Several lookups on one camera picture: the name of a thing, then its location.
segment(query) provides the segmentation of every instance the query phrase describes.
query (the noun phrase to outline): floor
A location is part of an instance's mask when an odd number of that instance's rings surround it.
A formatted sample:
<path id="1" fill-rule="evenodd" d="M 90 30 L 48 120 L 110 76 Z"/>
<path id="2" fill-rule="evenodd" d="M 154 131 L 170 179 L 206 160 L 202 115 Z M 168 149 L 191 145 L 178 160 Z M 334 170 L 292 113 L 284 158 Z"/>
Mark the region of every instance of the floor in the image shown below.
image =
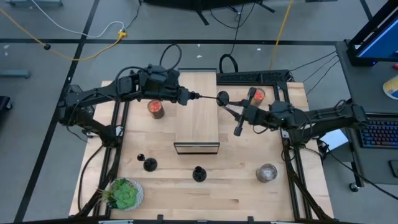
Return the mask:
<path id="1" fill-rule="evenodd" d="M 45 9 L 49 16 L 61 25 L 82 31 L 96 0 L 67 0 L 61 8 Z M 366 0 L 374 14 L 386 0 Z M 238 39 L 275 40 L 289 1 L 265 2 L 276 12 L 271 14 L 255 6 L 242 28 Z M 127 23 L 134 17 L 137 1 L 100 0 L 89 34 L 97 35 L 115 20 Z M 80 35 L 64 32 L 51 24 L 36 8 L 13 8 L 4 1 L 0 8 L 6 10 L 23 27 L 42 39 L 75 39 L 75 44 L 52 44 L 52 48 L 71 57 L 78 47 Z M 251 5 L 244 8 L 243 17 Z M 234 14 L 228 9 L 213 11 L 216 17 L 234 26 Z M 217 23 L 210 12 L 203 12 L 210 23 L 204 26 L 195 12 L 143 4 L 139 17 L 127 30 L 128 39 L 233 39 L 234 30 Z M 294 1 L 287 20 L 282 40 L 329 40 L 351 38 L 367 21 L 360 0 L 305 3 Z M 4 39 L 28 39 L 3 15 L 0 15 L 0 69 L 27 69 L 30 79 L 0 79 L 0 95 L 12 98 L 14 109 L 3 119 L 0 135 L 0 223 L 13 222 L 32 173 L 55 105 L 66 77 L 73 74 L 72 83 L 87 90 L 98 86 L 102 80 L 113 79 L 118 70 L 128 65 L 146 66 L 157 64 L 163 49 L 162 44 L 118 45 L 93 60 L 77 64 L 44 51 L 38 44 L 5 42 Z M 114 25 L 103 39 L 115 39 L 120 28 Z M 85 44 L 81 57 L 93 55 L 106 44 Z M 183 58 L 180 68 L 218 67 L 219 58 L 231 50 L 231 45 L 185 44 L 181 45 Z M 240 71 L 268 70 L 273 45 L 236 45 L 233 56 Z M 273 69 L 293 69 L 334 51 L 327 45 L 280 45 Z M 166 67 L 174 63 L 177 51 L 167 54 Z M 330 62 L 316 75 L 305 82 L 307 91 L 326 72 Z M 294 71 L 296 81 L 302 82 L 322 62 Z M 232 71 L 225 63 L 224 71 Z M 309 94 L 311 109 L 333 106 L 340 99 L 348 99 L 339 63 Z M 68 215 L 85 143 L 72 136 L 60 125 L 55 128 L 42 171 L 30 200 L 24 221 L 63 218 Z M 352 173 L 334 160 L 324 163 L 326 181 L 330 192 L 335 217 L 347 222 L 398 223 L 396 202 L 385 197 L 370 185 L 354 194 L 348 189 L 353 181 Z M 383 188 L 398 194 L 398 187 L 383 185 Z"/>

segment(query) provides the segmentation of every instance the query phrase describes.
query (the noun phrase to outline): yellow cable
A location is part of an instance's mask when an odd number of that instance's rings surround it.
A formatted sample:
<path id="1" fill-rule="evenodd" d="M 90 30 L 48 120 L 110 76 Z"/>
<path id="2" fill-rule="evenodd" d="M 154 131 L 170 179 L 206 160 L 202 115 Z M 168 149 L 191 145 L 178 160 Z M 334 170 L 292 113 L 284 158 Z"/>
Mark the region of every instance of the yellow cable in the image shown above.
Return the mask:
<path id="1" fill-rule="evenodd" d="M 290 12 L 290 7 L 292 7 L 292 3 L 293 3 L 293 0 L 290 0 L 289 6 L 287 6 L 285 18 L 284 18 L 284 21 L 282 23 L 282 26 L 280 27 L 279 35 L 278 35 L 278 38 L 276 40 L 276 45 L 274 47 L 274 50 L 272 51 L 271 62 L 269 64 L 269 70 L 271 70 L 271 68 L 272 68 L 272 63 L 274 62 L 274 57 L 275 57 L 275 54 L 276 54 L 276 50 L 278 48 L 279 40 L 280 40 L 280 37 L 282 36 L 282 31 L 284 30 L 285 23 L 286 23 L 286 20 L 287 20 L 287 16 L 289 15 L 289 12 Z"/>
<path id="2" fill-rule="evenodd" d="M 8 13 L 6 13 L 3 9 L 0 8 L 0 12 L 3 13 L 3 14 L 4 14 L 12 23 L 14 23 L 18 28 L 20 28 L 20 29 L 21 29 L 22 31 L 24 31 L 27 35 L 29 35 L 30 38 L 34 39 L 36 42 L 38 42 L 39 44 L 41 44 L 43 47 L 46 46 L 45 43 L 41 42 L 38 38 L 36 38 L 36 37 L 33 36 L 32 34 L 30 34 L 30 33 L 29 33 L 27 30 L 25 30 L 21 25 L 19 25 L 19 24 L 17 23 L 17 21 L 15 21 L 15 20 L 14 20 Z M 92 55 L 92 56 L 90 56 L 90 57 L 87 57 L 87 58 L 79 58 L 79 59 L 77 59 L 77 58 L 71 58 L 71 57 L 69 57 L 69 56 L 64 55 L 64 54 L 61 53 L 61 52 L 58 52 L 58 51 L 54 50 L 54 49 L 50 49 L 50 51 L 52 51 L 53 53 L 55 53 L 55 54 L 57 54 L 57 55 L 59 55 L 59 56 L 61 56 L 61 57 L 63 57 L 63 58 L 69 59 L 69 60 L 71 60 L 71 61 L 85 61 L 85 60 L 89 60 L 89 59 L 91 59 L 91 58 L 94 58 L 94 57 L 98 56 L 100 53 L 104 52 L 105 50 L 110 49 L 111 47 L 114 47 L 116 44 L 119 43 L 119 41 L 120 41 L 121 39 L 123 39 L 124 37 L 127 36 L 127 34 L 126 34 L 125 32 L 118 32 L 118 34 L 119 34 L 119 37 L 118 37 L 118 39 L 117 39 L 117 41 L 116 41 L 115 43 L 113 43 L 113 44 L 111 44 L 111 45 L 105 47 L 104 49 L 100 50 L 100 51 L 97 52 L 96 54 L 94 54 L 94 55 Z"/>

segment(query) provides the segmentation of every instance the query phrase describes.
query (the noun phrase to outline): wooden plank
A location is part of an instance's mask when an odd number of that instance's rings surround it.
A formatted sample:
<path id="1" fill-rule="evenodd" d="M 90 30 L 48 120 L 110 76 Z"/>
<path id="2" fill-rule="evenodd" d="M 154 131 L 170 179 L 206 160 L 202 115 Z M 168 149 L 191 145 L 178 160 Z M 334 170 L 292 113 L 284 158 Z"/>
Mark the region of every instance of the wooden plank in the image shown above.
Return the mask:
<path id="1" fill-rule="evenodd" d="M 203 96 L 217 95 L 214 72 L 181 73 L 179 82 Z M 218 142 L 217 107 L 215 100 L 208 98 L 190 100 L 187 106 L 177 105 L 175 142 Z"/>

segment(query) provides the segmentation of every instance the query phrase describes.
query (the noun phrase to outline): computer monitor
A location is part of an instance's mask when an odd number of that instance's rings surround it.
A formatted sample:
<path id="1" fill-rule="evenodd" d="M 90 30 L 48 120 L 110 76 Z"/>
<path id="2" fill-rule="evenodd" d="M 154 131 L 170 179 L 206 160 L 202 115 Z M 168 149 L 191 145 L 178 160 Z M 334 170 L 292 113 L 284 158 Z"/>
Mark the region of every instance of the computer monitor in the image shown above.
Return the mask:
<path id="1" fill-rule="evenodd" d="M 398 1 L 388 1 L 348 43 L 353 66 L 398 62 Z"/>

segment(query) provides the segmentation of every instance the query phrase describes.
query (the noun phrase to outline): white cable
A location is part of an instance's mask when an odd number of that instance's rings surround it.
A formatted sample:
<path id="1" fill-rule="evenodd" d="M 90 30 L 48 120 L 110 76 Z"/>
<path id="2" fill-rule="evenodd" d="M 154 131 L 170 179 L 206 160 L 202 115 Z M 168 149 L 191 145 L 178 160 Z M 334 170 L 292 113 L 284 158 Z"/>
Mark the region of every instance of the white cable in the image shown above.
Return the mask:
<path id="1" fill-rule="evenodd" d="M 50 19 L 50 21 L 53 22 L 57 27 L 59 27 L 59 28 L 65 30 L 65 31 L 72 32 L 72 33 L 74 33 L 74 34 L 81 34 L 81 35 L 85 35 L 85 36 L 91 37 L 91 38 L 98 38 L 98 37 L 101 37 L 101 36 L 105 33 L 105 31 L 108 29 L 108 27 L 109 27 L 110 25 L 115 24 L 115 23 L 122 24 L 122 29 L 121 29 L 120 31 L 123 31 L 123 30 L 124 30 L 124 23 L 122 23 L 122 22 L 120 22 L 120 21 L 114 21 L 114 22 L 111 22 L 110 24 L 108 24 L 108 25 L 105 27 L 104 31 L 102 31 L 102 33 L 101 33 L 100 35 L 98 35 L 98 36 L 91 36 L 91 35 L 84 34 L 84 33 L 82 33 L 82 32 L 76 32 L 76 31 L 73 31 L 73 30 L 69 30 L 69 29 L 66 29 L 66 28 L 60 26 L 60 25 L 57 24 L 53 19 L 51 19 L 51 17 L 50 17 L 49 15 L 47 15 L 47 13 L 45 13 L 45 12 L 43 11 L 43 9 L 42 9 L 34 0 L 31 0 L 31 1 L 32 1 L 33 4 L 35 4 L 36 7 L 37 7 L 41 12 L 43 12 L 43 14 L 44 14 L 45 16 L 47 16 L 47 18 Z"/>

